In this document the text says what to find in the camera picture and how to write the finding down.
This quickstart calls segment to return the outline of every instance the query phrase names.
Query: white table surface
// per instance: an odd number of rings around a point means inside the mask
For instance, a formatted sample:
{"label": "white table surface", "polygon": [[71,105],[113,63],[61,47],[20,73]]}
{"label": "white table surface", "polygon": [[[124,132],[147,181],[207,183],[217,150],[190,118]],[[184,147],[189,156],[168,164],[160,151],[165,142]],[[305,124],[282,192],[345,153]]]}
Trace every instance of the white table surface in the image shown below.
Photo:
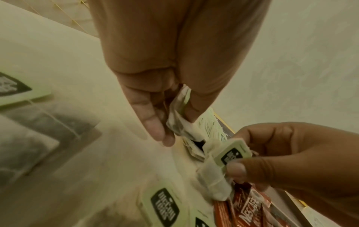
{"label": "white table surface", "polygon": [[[101,119],[96,129],[102,133],[62,167],[39,169],[2,193],[0,226],[70,227],[154,173],[188,193],[188,178],[178,170],[191,175],[195,165],[180,141],[165,148],[142,128],[97,38],[0,1],[0,71],[50,86],[56,99],[80,103]],[[199,192],[189,199],[210,212]]]}

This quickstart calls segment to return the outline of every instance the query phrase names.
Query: black label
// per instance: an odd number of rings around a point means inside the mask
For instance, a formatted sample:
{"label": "black label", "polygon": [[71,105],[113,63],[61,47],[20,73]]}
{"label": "black label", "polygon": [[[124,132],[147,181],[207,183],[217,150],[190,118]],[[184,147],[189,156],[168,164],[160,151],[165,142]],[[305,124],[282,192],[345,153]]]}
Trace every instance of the black label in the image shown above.
{"label": "black label", "polygon": [[16,95],[32,89],[19,80],[6,74],[0,73],[0,97]]}
{"label": "black label", "polygon": [[180,210],[167,189],[156,192],[151,203],[164,227],[171,227],[176,222]]}
{"label": "black label", "polygon": [[196,227],[209,227],[209,226],[201,219],[196,218]]}
{"label": "black label", "polygon": [[240,152],[237,149],[232,148],[221,158],[221,160],[223,164],[227,165],[227,163],[229,163],[230,161],[241,158],[243,158],[243,156],[240,154]]}

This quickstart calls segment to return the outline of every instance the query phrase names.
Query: tiled floor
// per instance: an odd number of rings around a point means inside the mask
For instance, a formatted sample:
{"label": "tiled floor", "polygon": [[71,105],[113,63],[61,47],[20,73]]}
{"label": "tiled floor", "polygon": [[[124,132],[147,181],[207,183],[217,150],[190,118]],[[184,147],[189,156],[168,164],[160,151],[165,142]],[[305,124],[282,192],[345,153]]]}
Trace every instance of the tiled floor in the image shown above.
{"label": "tiled floor", "polygon": [[86,0],[2,0],[30,12],[75,28],[93,36],[93,25]]}

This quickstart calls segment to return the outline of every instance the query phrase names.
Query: person's right hand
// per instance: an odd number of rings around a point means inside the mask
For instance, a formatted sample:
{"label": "person's right hand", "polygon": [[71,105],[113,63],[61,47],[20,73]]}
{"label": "person's right hand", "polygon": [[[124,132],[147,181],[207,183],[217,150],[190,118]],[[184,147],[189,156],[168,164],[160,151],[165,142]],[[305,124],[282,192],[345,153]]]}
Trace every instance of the person's right hand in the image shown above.
{"label": "person's right hand", "polygon": [[236,181],[281,188],[343,227],[359,226],[359,135],[307,123],[238,131],[260,157],[227,165]]}

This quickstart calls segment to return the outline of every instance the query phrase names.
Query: fingernail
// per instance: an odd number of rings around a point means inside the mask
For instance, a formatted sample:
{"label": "fingernail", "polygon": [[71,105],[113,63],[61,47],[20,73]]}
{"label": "fingernail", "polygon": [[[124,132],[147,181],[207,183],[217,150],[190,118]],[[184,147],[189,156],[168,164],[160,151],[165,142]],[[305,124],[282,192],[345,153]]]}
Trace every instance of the fingernail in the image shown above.
{"label": "fingernail", "polygon": [[230,162],[227,164],[228,176],[236,179],[236,181],[245,181],[247,178],[246,167],[239,162]]}

